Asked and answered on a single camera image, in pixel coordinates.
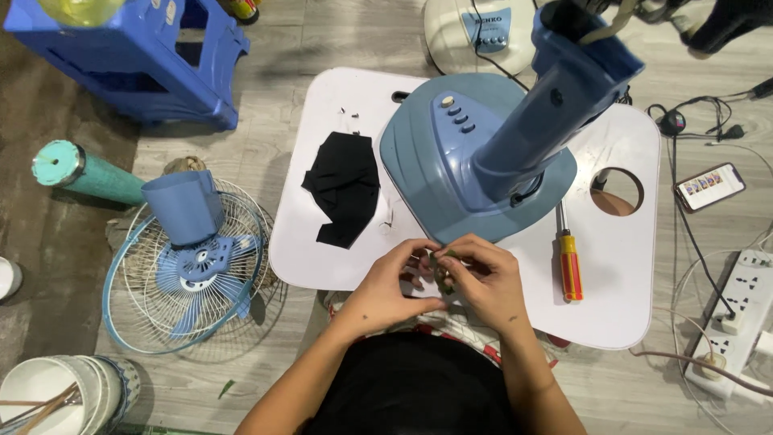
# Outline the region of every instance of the screwdriver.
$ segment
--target screwdriver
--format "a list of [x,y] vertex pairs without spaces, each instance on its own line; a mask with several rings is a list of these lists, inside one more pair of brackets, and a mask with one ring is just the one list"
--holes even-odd
[[564,298],[567,300],[582,300],[582,280],[580,279],[580,259],[574,245],[574,236],[569,232],[567,205],[564,199],[558,205],[561,215],[561,233],[558,242],[561,244],[561,278],[564,285]]

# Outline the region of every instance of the power strip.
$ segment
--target power strip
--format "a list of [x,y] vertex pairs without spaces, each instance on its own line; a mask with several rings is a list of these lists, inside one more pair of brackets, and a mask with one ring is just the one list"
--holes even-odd
[[[728,334],[722,328],[722,321],[727,314],[727,308],[719,300],[714,305],[711,318],[706,326],[706,334],[709,336],[714,348],[714,354],[721,355],[727,360],[724,370],[741,378],[744,366],[749,355],[757,345],[757,340],[765,319],[768,316],[771,303],[773,303],[773,264],[770,257],[764,252],[741,251],[733,271],[727,278],[722,296],[733,307],[733,310],[742,316],[740,330],[737,335]],[[701,337],[691,355],[693,358],[703,360],[709,353],[709,345]],[[729,399],[736,394],[755,402],[762,403],[763,395],[752,392],[723,376],[706,376],[704,370],[695,364],[688,364],[685,376],[700,388],[707,390],[723,399]],[[767,387],[753,379],[750,381]]]

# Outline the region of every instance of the person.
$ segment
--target person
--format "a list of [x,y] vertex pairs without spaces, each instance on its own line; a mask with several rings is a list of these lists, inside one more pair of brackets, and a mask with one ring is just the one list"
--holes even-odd
[[[449,249],[453,257],[446,255]],[[425,277],[432,273],[427,250],[475,315],[499,335],[501,368],[446,337],[371,335],[448,308],[440,298],[400,291],[400,279],[421,286],[407,268]],[[403,241],[373,263],[235,435],[347,433],[586,434],[530,325],[518,261],[510,252],[475,235],[445,248],[427,239]]]

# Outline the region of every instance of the black fabric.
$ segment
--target black fabric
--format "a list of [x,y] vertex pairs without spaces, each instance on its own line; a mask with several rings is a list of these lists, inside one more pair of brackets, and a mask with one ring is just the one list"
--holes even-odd
[[371,138],[330,133],[301,186],[332,221],[317,241],[349,249],[376,213],[380,185]]
[[513,435],[502,371],[468,345],[395,332],[355,343],[304,435]]

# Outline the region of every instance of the blue plastic stool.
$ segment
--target blue plastic stool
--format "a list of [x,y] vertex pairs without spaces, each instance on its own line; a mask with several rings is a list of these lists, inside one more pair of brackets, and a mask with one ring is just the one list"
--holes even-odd
[[[143,123],[192,119],[218,129],[237,126],[231,77],[250,40],[216,0],[127,0],[98,27],[61,25],[36,0],[13,0],[4,27]],[[203,42],[178,42],[180,29],[203,29]]]

